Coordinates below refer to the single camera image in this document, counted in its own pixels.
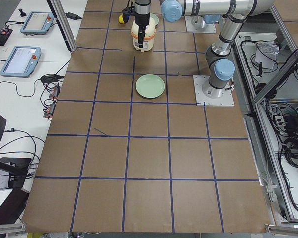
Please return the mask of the green plate near arm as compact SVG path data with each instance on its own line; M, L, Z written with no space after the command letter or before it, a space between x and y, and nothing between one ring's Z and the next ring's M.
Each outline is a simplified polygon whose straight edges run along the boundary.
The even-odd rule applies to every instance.
M155 25L157 26L159 24L159 17L154 13L151 13L150 17L154 19Z
M137 93L148 99L159 97L165 91L165 82L154 74L145 74L136 80Z

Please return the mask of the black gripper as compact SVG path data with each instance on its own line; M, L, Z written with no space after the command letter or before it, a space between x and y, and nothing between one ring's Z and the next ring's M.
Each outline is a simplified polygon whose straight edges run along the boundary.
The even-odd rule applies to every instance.
M135 23L138 25L140 32L143 33L140 34L140 51L144 52L144 34L146 27L149 25L149 13L144 15L135 13Z

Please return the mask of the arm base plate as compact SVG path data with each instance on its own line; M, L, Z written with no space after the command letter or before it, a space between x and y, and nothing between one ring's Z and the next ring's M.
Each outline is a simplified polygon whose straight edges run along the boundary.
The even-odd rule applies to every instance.
M185 17L186 31L189 33L215 34L217 32L215 23L215 20L206 16Z
M229 83L223 89L215 89L209 84L209 76L207 75L194 75L193 82L196 104L198 106L235 106Z

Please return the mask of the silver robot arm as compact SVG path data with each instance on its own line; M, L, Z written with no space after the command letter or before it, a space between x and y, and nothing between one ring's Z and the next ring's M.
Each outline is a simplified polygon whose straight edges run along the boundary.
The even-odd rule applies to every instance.
M191 23L196 28L205 28L207 25L214 24L219 21L221 15L204 15L191 17Z
M213 99L220 98L235 72L235 65L226 57L231 46L249 16L268 10L272 0L162 0L161 13L168 22L176 22L183 16L223 15L227 17L216 42L206 51L210 76L202 90Z

